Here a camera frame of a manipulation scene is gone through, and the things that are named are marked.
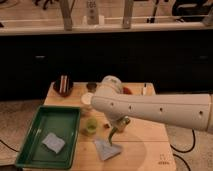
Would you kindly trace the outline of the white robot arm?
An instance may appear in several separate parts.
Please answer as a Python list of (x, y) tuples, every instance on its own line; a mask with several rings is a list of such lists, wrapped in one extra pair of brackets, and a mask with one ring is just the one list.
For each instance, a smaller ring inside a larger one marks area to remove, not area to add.
[(91, 106), (113, 126), (128, 116), (213, 134), (213, 94), (124, 94), (121, 80), (108, 75), (92, 96)]

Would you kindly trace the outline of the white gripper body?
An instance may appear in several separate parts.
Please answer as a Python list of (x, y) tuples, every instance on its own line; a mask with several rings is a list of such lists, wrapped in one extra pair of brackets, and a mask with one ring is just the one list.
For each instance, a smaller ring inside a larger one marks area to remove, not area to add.
[(112, 130), (115, 132), (122, 133), (130, 122), (130, 118), (128, 116), (124, 116), (116, 121), (116, 123), (113, 125)]

